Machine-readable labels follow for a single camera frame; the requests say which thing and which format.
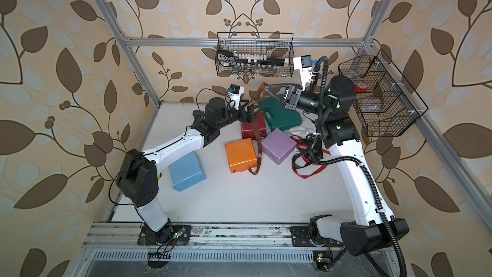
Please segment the brown ribbon bow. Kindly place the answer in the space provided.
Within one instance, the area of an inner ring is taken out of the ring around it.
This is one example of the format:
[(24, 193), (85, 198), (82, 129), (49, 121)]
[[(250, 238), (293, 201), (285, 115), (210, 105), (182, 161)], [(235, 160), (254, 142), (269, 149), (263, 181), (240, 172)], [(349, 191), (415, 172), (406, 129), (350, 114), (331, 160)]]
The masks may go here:
[(256, 169), (249, 169), (249, 172), (256, 176), (260, 169), (261, 169), (261, 163), (262, 163), (262, 157), (263, 157), (263, 146), (261, 143), (261, 140), (263, 138), (262, 134), (260, 133), (260, 129), (258, 127), (258, 114), (262, 113), (261, 107), (259, 105), (260, 101), (265, 99), (267, 97), (267, 93), (265, 92), (265, 87), (267, 86), (267, 83), (262, 83), (258, 90), (256, 91), (255, 95), (251, 98), (247, 105), (247, 110), (248, 110), (248, 116), (249, 120), (251, 121), (253, 130), (254, 130), (254, 135), (255, 135), (255, 140), (257, 143), (258, 147), (258, 153), (257, 153), (257, 166)]

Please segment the dark red gift box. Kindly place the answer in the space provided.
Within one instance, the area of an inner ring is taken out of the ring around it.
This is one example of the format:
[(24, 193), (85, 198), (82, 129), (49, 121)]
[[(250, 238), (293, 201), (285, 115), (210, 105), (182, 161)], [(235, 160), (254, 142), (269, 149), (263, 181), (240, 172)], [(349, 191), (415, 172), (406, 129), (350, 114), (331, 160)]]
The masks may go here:
[(263, 112), (260, 112), (256, 117), (256, 127), (252, 123), (241, 124), (241, 134), (243, 139), (256, 140), (256, 131), (258, 131), (260, 138), (267, 136), (267, 125), (265, 122), (265, 116)]

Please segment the white ribbon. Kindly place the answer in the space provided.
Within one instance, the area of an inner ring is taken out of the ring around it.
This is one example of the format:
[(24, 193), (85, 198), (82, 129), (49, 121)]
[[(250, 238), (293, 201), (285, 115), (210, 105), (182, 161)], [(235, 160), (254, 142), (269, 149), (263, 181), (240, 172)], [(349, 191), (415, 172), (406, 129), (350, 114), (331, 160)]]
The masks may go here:
[(313, 129), (305, 127), (305, 126), (296, 126), (296, 127), (290, 128), (289, 130), (285, 131), (285, 133), (289, 137), (298, 136), (302, 139), (305, 139), (309, 134), (313, 133)]

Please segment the orange gift box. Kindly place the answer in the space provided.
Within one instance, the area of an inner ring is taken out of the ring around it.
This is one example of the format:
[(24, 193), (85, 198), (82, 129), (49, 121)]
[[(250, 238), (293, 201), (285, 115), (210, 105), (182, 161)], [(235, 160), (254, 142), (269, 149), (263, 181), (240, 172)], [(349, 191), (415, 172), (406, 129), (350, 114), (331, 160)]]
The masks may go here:
[(250, 138), (225, 144), (229, 169), (232, 174), (258, 166), (258, 158)]

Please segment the purple gift box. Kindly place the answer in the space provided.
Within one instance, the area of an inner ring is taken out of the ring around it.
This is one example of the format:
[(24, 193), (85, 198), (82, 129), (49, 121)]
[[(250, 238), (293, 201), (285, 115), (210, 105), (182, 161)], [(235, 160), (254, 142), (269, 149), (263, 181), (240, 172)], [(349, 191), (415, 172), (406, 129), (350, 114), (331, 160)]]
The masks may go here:
[(261, 145), (263, 153), (277, 165), (281, 165), (297, 147), (296, 141), (278, 128), (267, 135)]

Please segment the red ribbon bow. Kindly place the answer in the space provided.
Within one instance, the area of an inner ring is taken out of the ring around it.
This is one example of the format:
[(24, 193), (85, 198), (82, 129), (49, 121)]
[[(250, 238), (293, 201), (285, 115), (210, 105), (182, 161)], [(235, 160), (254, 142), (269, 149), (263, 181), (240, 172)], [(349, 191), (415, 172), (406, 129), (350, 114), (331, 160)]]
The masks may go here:
[[(330, 154), (328, 150), (323, 149), (320, 140), (314, 142), (314, 136), (312, 134), (309, 134), (306, 138), (302, 138), (298, 135), (293, 135), (290, 138), (295, 141), (297, 149), (297, 152), (291, 159), (291, 167), (294, 174), (305, 180), (321, 173), (326, 169), (326, 165), (318, 165), (314, 163), (310, 155), (311, 147), (314, 147), (313, 154), (320, 159), (324, 157), (324, 153), (328, 155)], [(310, 174), (299, 173), (301, 169), (305, 169), (310, 166), (317, 166), (317, 168)]]

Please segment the blue gift box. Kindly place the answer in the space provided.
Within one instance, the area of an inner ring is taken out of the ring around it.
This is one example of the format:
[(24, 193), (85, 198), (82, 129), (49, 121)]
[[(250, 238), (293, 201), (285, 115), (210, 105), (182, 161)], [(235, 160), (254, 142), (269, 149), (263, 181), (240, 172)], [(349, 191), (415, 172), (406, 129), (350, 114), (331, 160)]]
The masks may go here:
[(181, 192), (206, 179), (201, 162), (195, 152), (191, 152), (169, 165), (172, 188)]

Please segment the black printed ribbon bow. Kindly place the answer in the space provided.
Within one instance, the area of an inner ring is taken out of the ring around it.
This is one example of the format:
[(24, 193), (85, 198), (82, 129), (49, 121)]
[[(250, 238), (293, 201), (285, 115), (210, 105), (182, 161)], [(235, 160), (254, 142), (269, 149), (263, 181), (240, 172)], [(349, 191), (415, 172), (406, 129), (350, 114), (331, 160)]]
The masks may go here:
[(310, 146), (314, 139), (313, 134), (309, 134), (306, 138), (300, 138), (298, 136), (291, 136), (291, 138), (296, 141), (297, 149), (305, 163), (307, 165), (313, 164), (313, 161), (310, 158)]

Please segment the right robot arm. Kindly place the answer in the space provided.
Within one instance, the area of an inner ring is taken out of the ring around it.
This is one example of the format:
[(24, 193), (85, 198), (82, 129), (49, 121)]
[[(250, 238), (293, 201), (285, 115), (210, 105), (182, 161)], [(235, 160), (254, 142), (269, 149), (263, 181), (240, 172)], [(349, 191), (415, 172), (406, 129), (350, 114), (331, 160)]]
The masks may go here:
[(318, 116), (309, 159), (318, 165), (336, 164), (351, 199), (353, 221), (339, 221), (330, 214), (311, 218), (308, 229), (312, 245), (323, 247), (338, 241), (353, 256), (392, 247), (401, 259), (398, 242), (409, 227), (404, 219), (395, 217), (367, 166), (360, 136), (348, 115), (356, 100), (353, 81), (336, 76), (318, 93), (304, 91), (294, 83), (267, 85), (264, 91), (288, 110)]

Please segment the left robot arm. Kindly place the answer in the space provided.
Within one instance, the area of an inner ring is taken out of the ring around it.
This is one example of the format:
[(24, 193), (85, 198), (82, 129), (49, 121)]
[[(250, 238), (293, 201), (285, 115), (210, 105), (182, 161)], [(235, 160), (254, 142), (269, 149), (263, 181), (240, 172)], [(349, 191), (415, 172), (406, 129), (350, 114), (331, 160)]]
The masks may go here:
[(180, 136), (146, 151), (127, 152), (115, 184), (125, 197), (131, 200), (144, 225), (152, 233), (162, 234), (171, 227), (158, 200), (159, 177), (163, 170), (191, 152), (211, 144), (220, 129), (237, 121), (250, 123), (251, 111), (248, 101), (214, 97), (205, 107), (205, 112), (185, 128)]

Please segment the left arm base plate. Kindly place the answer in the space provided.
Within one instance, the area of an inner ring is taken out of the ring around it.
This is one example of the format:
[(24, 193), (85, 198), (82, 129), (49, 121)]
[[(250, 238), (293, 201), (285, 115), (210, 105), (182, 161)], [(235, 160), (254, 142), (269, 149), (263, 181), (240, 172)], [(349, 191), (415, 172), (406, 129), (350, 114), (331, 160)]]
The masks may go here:
[(190, 240), (190, 225), (165, 225), (159, 232), (154, 232), (146, 223), (140, 227), (137, 244), (139, 246), (173, 245), (184, 246)]

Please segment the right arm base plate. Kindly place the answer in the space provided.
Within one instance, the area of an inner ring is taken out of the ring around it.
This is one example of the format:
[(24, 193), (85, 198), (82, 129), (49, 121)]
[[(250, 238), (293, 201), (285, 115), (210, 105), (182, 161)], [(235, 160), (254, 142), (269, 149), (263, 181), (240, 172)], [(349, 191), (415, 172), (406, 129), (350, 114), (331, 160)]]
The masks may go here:
[(314, 226), (311, 225), (292, 226), (290, 227), (290, 233), (292, 235), (292, 244), (294, 247), (344, 247), (342, 242), (322, 237)]

